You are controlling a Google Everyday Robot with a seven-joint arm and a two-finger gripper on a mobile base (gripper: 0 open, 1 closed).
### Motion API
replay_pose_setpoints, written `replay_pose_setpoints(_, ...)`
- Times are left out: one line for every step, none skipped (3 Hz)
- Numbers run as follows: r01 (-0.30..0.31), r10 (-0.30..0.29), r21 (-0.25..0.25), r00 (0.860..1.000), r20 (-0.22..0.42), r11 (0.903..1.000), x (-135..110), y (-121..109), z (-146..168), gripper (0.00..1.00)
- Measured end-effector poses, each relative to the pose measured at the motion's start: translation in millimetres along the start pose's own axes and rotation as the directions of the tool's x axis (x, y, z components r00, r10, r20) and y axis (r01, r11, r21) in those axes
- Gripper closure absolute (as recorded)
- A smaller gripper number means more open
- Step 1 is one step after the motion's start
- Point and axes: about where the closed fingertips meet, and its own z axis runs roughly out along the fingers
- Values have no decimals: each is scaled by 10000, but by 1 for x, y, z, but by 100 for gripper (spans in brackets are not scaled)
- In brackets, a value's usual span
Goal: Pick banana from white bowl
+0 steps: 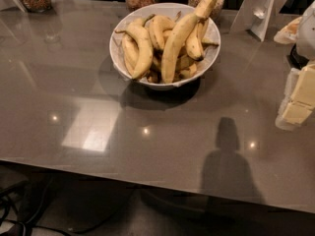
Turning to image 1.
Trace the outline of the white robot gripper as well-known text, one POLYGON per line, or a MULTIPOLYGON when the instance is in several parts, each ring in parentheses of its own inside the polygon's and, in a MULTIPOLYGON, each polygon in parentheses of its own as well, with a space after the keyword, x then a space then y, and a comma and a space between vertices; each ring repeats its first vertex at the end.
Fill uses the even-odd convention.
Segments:
MULTIPOLYGON (((280 44, 296 43, 297 53, 308 60, 315 59, 315 1, 298 17, 274 36, 280 44)), ((276 126, 293 131, 300 127, 315 109, 315 64, 301 70, 292 68, 284 87, 284 98, 276 118, 276 126)))

